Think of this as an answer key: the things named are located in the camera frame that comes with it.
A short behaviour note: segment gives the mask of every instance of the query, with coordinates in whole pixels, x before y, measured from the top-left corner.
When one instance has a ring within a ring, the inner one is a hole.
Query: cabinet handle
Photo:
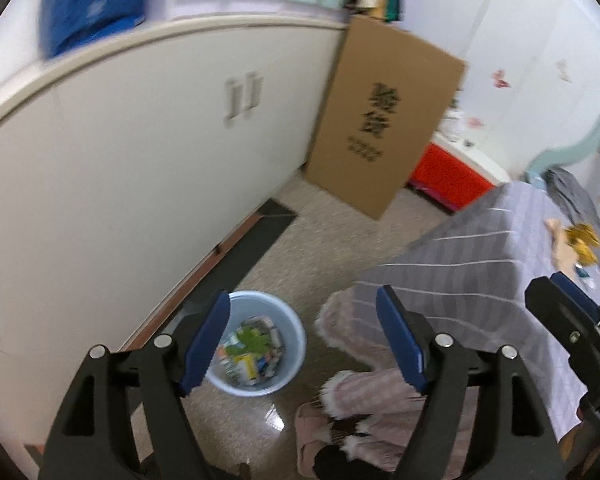
[[[224,120],[229,123],[240,114],[242,85],[236,79],[230,78],[226,82],[226,89],[229,97],[229,113],[225,115]]]
[[[247,74],[247,82],[251,91],[251,97],[247,111],[253,110],[255,107],[260,105],[260,98],[262,97],[262,84],[264,83],[263,76],[258,75],[257,72],[249,72]]]

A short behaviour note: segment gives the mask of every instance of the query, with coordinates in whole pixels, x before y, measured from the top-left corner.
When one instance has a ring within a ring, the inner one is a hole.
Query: trash bin
[[[232,292],[231,316],[222,334],[224,341],[230,332],[240,327],[240,323],[254,316],[267,316],[276,325],[285,346],[276,374],[255,386],[233,386],[226,380],[224,369],[216,357],[211,361],[206,378],[220,390],[237,397],[261,397],[272,394],[293,379],[302,366],[306,353],[306,335],[302,322],[293,309],[284,301],[255,290]]]

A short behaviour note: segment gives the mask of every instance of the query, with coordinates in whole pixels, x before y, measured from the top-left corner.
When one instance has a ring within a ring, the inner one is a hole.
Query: plastic wrapper
[[[272,378],[285,347],[269,317],[251,317],[218,346],[217,357],[234,386],[255,386]]]

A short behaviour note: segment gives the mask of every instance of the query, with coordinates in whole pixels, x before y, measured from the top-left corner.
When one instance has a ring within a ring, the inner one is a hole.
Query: pink fuzzy slipper
[[[314,431],[330,423],[330,418],[323,412],[303,404],[296,411],[296,446],[298,452],[298,472],[307,478],[317,478],[314,473],[314,459],[318,452],[326,446],[316,440]]]

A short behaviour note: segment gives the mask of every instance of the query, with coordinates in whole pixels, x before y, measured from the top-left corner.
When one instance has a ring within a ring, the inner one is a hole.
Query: cardboard box
[[[463,72],[461,60],[432,44],[353,17],[307,179],[379,219],[415,170]]]

